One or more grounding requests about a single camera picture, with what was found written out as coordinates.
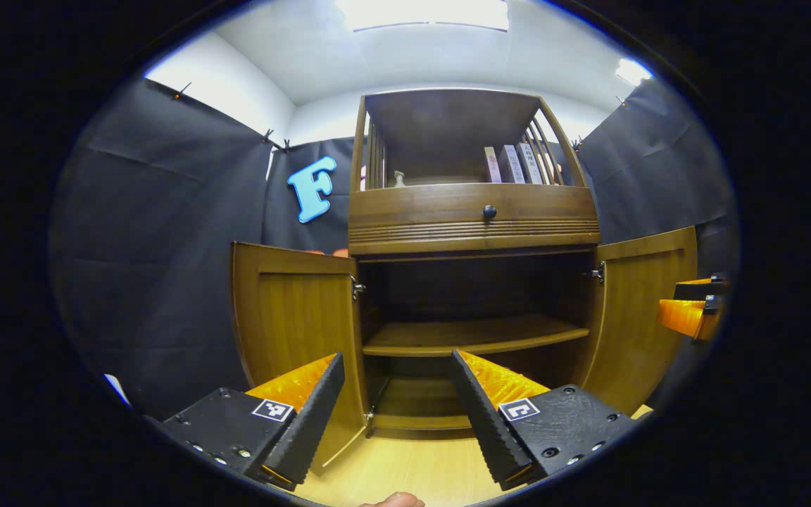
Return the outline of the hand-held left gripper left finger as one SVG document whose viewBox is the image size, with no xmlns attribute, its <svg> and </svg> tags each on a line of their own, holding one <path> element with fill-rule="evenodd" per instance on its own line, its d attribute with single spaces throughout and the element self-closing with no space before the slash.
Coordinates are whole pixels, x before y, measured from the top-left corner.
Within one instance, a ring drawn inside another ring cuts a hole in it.
<svg viewBox="0 0 811 507">
<path fill-rule="evenodd" d="M 345 383 L 334 353 L 247 392 L 221 387 L 158 423 L 178 445 L 255 482 L 305 481 Z"/>
</svg>

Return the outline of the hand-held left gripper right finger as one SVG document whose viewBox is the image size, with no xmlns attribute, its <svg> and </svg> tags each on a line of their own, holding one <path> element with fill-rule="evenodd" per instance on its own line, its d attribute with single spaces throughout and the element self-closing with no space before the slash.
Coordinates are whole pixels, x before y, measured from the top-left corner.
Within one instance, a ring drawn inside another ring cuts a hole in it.
<svg viewBox="0 0 811 507">
<path fill-rule="evenodd" d="M 451 379 L 504 491 L 564 476 L 640 425 L 577 385 L 548 388 L 459 349 L 451 353 Z"/>
</svg>

